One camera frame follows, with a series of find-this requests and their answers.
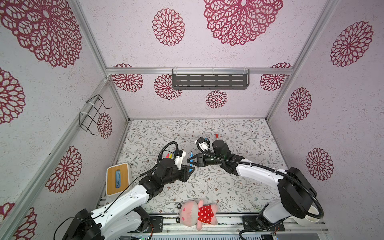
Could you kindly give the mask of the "blue highlighter pen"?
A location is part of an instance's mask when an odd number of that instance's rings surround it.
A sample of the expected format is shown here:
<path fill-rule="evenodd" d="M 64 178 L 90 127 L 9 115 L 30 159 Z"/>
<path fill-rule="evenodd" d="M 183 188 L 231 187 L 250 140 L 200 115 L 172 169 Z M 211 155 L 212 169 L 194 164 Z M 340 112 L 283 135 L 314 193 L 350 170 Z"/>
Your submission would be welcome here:
<path fill-rule="evenodd" d="M 191 151 L 191 156 L 190 156 L 190 158 L 192 158 L 193 156 L 194 156 L 193 151 Z M 191 164 L 191 161 L 193 161 L 193 160 L 192 160 L 192 159 L 189 160 L 190 167 L 193 167 L 193 165 Z"/>

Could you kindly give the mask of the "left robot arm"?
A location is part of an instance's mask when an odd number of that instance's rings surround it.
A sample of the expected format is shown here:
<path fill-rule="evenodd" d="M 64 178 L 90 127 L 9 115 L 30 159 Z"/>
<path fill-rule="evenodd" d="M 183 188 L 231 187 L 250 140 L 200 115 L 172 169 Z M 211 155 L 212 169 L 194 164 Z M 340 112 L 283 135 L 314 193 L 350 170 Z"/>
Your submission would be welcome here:
<path fill-rule="evenodd" d="M 161 193 L 165 185 L 186 182 L 194 170 L 189 165 L 177 166 L 170 158 L 162 159 L 139 175 L 139 183 L 124 190 L 112 203 L 91 212 L 83 209 L 71 217 L 63 239 L 113 240 L 124 233 L 145 230 L 150 217 L 142 206 Z"/>

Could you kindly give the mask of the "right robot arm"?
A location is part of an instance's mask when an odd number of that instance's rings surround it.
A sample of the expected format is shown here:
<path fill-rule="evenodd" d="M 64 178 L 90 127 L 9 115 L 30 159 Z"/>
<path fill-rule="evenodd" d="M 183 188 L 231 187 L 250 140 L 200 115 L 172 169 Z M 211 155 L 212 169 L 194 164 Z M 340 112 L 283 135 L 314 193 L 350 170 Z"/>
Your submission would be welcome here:
<path fill-rule="evenodd" d="M 290 217 L 311 217 L 316 220 L 324 217 L 315 189 L 299 169 L 275 170 L 256 164 L 233 154 L 223 140 L 210 143 L 205 138 L 199 138 L 196 146 L 200 152 L 188 158 L 188 164 L 198 168 L 219 165 L 228 174 L 252 179 L 278 190 L 280 200 L 266 205 L 253 221 L 255 228 L 244 229 L 241 234 L 272 231 Z"/>

